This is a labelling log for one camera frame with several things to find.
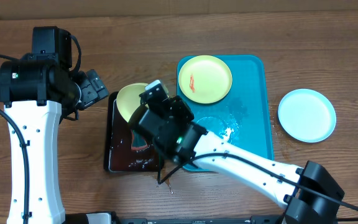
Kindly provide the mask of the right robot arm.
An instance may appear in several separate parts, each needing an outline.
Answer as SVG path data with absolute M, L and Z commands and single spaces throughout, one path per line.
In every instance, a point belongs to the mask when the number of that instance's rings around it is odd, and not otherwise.
M 271 161 L 229 144 L 192 120 L 179 96 L 142 93 L 129 126 L 164 159 L 230 176 L 264 194 L 284 209 L 282 223 L 336 221 L 344 192 L 323 166 Z

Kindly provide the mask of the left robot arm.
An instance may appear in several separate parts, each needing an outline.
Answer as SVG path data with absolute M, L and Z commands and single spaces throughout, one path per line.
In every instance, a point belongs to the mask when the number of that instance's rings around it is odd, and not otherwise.
M 58 127 L 72 113 L 107 97 L 94 70 L 43 56 L 0 68 L 0 102 L 11 139 L 8 223 L 111 223 L 111 212 L 66 214 L 58 179 Z

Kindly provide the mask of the teal orange sponge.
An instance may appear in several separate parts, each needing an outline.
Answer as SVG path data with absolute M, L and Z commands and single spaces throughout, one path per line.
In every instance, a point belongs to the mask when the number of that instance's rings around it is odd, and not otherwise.
M 131 131 L 131 150 L 132 151 L 143 151 L 150 147 L 150 144 L 138 133 Z

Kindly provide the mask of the yellow plate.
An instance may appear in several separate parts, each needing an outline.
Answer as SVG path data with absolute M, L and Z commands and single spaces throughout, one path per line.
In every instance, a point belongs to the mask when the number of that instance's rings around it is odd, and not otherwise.
M 183 64 L 178 74 L 181 92 L 191 101 L 201 104 L 223 99 L 232 87 L 232 73 L 221 59 L 199 55 Z
M 117 94 L 116 104 L 119 113 L 128 123 L 132 114 L 145 101 L 141 98 L 141 94 L 145 92 L 148 83 L 133 83 L 123 87 Z

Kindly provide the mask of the yellow plate top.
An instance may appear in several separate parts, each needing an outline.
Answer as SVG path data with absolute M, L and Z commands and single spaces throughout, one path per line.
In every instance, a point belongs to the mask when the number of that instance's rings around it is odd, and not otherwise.
M 199 55 L 183 64 L 178 74 L 181 92 L 191 101 L 201 104 L 223 99 L 232 87 L 232 73 L 221 59 Z

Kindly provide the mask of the light blue plate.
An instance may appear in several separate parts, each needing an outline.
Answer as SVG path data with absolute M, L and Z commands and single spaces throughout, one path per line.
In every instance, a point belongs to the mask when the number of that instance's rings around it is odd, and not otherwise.
M 336 127 L 333 104 L 315 90 L 302 88 L 287 93 L 277 113 L 282 128 L 291 137 L 307 143 L 324 141 Z

